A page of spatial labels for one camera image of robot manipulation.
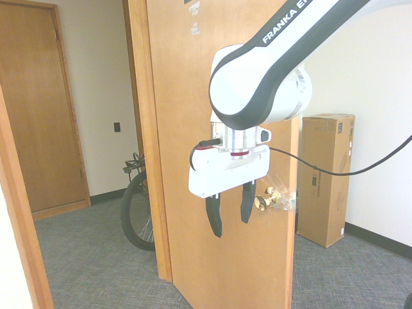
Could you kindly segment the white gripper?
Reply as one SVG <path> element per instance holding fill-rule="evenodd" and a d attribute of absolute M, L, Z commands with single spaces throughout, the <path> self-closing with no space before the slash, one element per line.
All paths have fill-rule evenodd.
<path fill-rule="evenodd" d="M 192 164 L 189 169 L 189 191 L 198 197 L 207 197 L 206 211 L 214 235 L 220 238 L 223 234 L 220 193 L 239 185 L 243 185 L 241 220 L 248 223 L 256 195 L 256 183 L 252 181 L 267 174 L 269 147 L 254 147 L 241 158 L 234 158 L 228 151 L 216 148 L 196 150 Z"/>

